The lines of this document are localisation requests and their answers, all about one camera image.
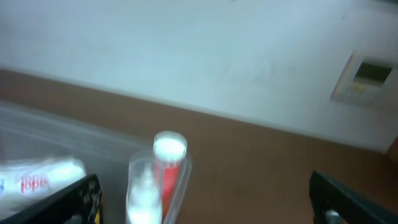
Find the white cap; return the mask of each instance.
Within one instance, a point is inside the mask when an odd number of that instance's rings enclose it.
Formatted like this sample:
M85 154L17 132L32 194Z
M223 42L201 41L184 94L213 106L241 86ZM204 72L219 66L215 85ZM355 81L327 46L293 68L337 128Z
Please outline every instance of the white cap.
M179 133L162 131L155 135L154 154L163 162L181 161L187 153L187 140Z

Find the white package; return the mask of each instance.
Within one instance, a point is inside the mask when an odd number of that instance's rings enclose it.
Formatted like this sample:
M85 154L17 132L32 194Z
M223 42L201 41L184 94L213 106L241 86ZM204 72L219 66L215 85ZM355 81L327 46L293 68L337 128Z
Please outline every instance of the white package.
M82 161L72 157L0 161L0 220L45 199L85 175Z

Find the wall thermostat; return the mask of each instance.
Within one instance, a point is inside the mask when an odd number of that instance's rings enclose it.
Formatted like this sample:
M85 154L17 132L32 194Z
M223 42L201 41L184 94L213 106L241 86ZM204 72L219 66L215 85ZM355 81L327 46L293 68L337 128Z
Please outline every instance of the wall thermostat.
M353 54L332 99L398 111L398 61Z

